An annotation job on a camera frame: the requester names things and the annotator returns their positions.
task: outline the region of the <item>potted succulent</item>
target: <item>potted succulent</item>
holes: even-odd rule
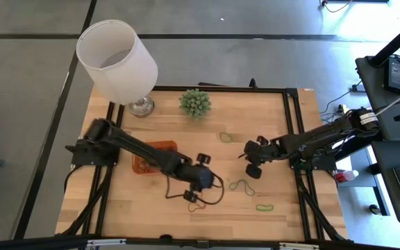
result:
[[[187,90],[181,95],[179,100],[180,108],[195,120],[204,117],[206,113],[211,110],[211,102],[209,101],[208,93],[200,91],[199,89]]]

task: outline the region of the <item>floor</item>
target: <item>floor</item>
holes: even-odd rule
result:
[[[89,5],[90,0],[0,0],[0,33],[79,34]],[[330,8],[342,5],[331,3]],[[254,77],[260,87],[314,88],[324,110],[359,81],[354,59],[374,55],[400,31],[400,1],[353,3],[330,13],[309,0],[100,0],[92,23],[103,19],[128,22],[139,34],[296,35],[292,40],[143,43],[159,66],[159,85],[247,86]],[[329,40],[327,35],[336,36]],[[38,38],[0,37],[0,158],[6,161],[0,168],[0,240],[13,235],[76,45],[75,39]],[[71,158],[64,146],[79,134],[91,89],[92,81],[78,65],[26,232],[29,238],[53,235]],[[330,110],[339,103],[369,105],[364,94],[353,93]],[[400,247],[396,217],[365,210],[375,203],[372,189],[339,191],[350,239]]]

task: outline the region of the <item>black desk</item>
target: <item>black desk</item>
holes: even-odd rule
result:
[[[356,59],[356,65],[360,78],[367,92],[369,102],[373,110],[386,106],[398,99],[397,94],[385,91],[382,87],[384,82],[384,68],[374,68],[369,66],[365,58]],[[400,115],[400,104],[394,105],[383,114],[378,116],[381,125],[382,135],[386,140],[400,141],[400,122],[396,122],[394,117]]]
[[[400,222],[400,187],[392,170],[393,167],[400,167],[400,142],[372,142],[372,147],[397,220]]]

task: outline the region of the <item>lamp base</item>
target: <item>lamp base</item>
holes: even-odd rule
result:
[[[153,100],[149,95],[129,104],[129,110],[132,115],[140,118],[150,115],[153,111],[153,107]]]

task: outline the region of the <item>orange container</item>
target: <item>orange container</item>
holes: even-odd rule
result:
[[[177,143],[174,141],[162,142],[146,142],[146,144],[155,147],[156,149],[170,150],[177,152]],[[133,155],[132,157],[132,170],[136,174],[155,174],[160,173],[160,170],[151,166],[145,159]]]

